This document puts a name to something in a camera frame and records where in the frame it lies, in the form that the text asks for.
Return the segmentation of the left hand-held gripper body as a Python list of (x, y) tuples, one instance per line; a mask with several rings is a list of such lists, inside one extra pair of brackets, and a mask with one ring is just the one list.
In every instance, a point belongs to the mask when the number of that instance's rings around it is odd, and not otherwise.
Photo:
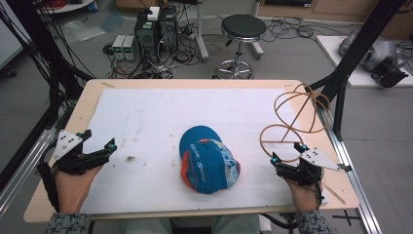
[(106, 155), (94, 155), (83, 152), (83, 143), (76, 135), (66, 130), (59, 132), (56, 140), (56, 150), (52, 158), (55, 160), (54, 171), (62, 171), (70, 175), (83, 175), (86, 171), (102, 166), (109, 161)]

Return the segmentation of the wooden hoop hat stand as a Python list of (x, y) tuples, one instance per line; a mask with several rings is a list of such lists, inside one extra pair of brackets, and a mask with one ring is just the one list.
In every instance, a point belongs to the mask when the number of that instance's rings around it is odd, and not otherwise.
[(326, 95), (313, 90), (309, 85), (300, 84), (291, 91), (278, 95), (273, 102), (277, 123), (264, 127), (259, 134), (259, 144), (264, 153), (282, 153), (285, 163), (297, 162), (299, 153), (292, 153), (289, 147), (297, 143), (303, 146), (306, 137), (323, 132), (330, 122), (323, 124), (318, 110), (328, 111), (330, 101)]

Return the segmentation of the blue and orange cap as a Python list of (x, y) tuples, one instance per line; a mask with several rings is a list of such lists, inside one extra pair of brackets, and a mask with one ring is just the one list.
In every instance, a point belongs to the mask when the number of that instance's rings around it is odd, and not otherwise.
[(208, 126), (187, 130), (179, 142), (179, 154), (184, 183), (199, 193), (230, 189), (241, 174), (241, 164)]

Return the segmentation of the person's right hand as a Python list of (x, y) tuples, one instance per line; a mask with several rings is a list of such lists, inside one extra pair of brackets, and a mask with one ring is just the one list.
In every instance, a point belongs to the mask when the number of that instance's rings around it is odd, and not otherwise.
[(292, 201), (297, 213), (316, 211), (319, 208), (316, 186), (300, 186), (294, 182), (286, 182), (292, 196)]

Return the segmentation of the person's left hand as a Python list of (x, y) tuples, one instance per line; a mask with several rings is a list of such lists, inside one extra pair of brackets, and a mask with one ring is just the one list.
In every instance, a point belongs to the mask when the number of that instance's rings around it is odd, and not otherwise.
[(77, 214), (86, 200), (95, 176), (101, 166), (86, 171), (83, 175), (70, 175), (58, 171), (55, 175), (59, 209), (63, 214)]

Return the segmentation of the thin wooden stick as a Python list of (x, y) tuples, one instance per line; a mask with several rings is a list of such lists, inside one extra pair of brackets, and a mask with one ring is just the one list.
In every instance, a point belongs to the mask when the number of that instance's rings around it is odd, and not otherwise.
[(341, 204), (346, 205), (347, 202), (343, 198), (342, 195), (340, 195), (336, 190), (334, 190), (332, 187), (327, 185), (326, 183), (322, 184), (323, 188), (326, 189), (330, 194), (332, 194)]

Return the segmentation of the white table mat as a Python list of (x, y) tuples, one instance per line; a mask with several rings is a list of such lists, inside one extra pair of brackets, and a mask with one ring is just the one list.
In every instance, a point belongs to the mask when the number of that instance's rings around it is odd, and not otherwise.
[[(96, 151), (114, 139), (116, 151), (94, 179), (83, 205), (91, 215), (200, 212), (284, 207), (290, 191), (259, 143), (279, 122), (280, 89), (110, 89), (104, 91), (84, 144)], [(179, 142), (191, 127), (215, 130), (241, 164), (230, 188), (210, 195), (180, 175)]]

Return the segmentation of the grey power supply unit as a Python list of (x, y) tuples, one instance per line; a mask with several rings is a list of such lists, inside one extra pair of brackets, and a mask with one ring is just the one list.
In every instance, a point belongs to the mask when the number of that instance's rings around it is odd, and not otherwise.
[(113, 44), (112, 44), (112, 49), (113, 49), (114, 56), (115, 56), (116, 60), (124, 60), (125, 59), (125, 56), (124, 56), (124, 53), (123, 53), (123, 50), (122, 50), (123, 43), (124, 43), (125, 39), (126, 39), (125, 35), (117, 35), (114, 42), (113, 42)]
[(137, 47), (136, 47), (134, 37), (132, 35), (127, 35), (125, 37), (122, 49), (124, 52), (125, 60), (135, 59), (135, 56), (137, 53)]

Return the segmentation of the white floor board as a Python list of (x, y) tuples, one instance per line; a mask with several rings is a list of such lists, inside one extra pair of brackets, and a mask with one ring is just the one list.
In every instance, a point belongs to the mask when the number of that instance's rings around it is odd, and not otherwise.
[[(339, 46), (345, 36), (317, 36), (317, 42), (329, 57), (331, 63), (337, 66), (342, 57), (339, 55)], [(396, 88), (413, 88), (413, 75), (404, 67), (400, 69), (406, 74), (406, 77), (395, 85)], [(348, 80), (348, 86), (351, 88), (379, 88), (379, 85), (371, 78), (371, 73), (358, 65)]]

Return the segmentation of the person's legs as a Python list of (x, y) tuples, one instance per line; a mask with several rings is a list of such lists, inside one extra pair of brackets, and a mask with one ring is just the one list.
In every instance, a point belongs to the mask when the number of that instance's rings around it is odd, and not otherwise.
[(193, 234), (201, 228), (208, 228), (209, 234), (260, 234), (257, 214), (143, 218), (129, 220), (123, 225), (125, 234), (173, 234), (176, 228), (190, 229)]

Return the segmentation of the clear plastic sheet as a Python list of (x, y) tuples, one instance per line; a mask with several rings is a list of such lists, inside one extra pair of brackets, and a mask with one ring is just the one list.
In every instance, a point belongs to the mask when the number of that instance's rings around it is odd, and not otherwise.
[(105, 33), (99, 26), (87, 27), (80, 20), (65, 23), (62, 31), (68, 43), (88, 41)]

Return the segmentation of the black computer tower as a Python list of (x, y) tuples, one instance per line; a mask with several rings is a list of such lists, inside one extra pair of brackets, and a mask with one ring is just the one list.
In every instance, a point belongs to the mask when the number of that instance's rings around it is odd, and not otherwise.
[(134, 35), (139, 53), (156, 63), (159, 61), (157, 48), (160, 41), (160, 28), (156, 20), (149, 20), (147, 18), (148, 13), (148, 10), (143, 10), (137, 15)]
[(164, 48), (171, 53), (178, 51), (176, 14), (176, 7), (169, 6), (161, 10), (159, 17)]

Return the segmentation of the grey and black machine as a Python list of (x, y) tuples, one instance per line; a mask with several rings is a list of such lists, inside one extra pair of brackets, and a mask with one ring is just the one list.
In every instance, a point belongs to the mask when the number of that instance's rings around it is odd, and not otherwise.
[(349, 82), (353, 87), (413, 87), (413, 75), (396, 43), (379, 37), (362, 57)]

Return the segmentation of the black round stool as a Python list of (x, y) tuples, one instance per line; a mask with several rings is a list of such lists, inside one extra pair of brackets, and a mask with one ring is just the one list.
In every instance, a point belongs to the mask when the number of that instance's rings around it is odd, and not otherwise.
[(262, 19), (252, 15), (231, 15), (221, 22), (221, 32), (228, 38), (226, 46), (238, 42), (238, 49), (233, 59), (223, 61), (212, 74), (213, 79), (253, 79), (254, 72), (250, 65), (242, 61), (244, 44), (261, 40), (267, 30)]

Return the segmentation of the white table leg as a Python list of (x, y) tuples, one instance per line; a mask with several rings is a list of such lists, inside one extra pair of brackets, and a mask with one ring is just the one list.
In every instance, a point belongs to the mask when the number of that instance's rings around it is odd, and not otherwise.
[(206, 62), (209, 59), (207, 46), (203, 38), (203, 0), (196, 0), (197, 6), (197, 35), (196, 41), (200, 51), (201, 62)]

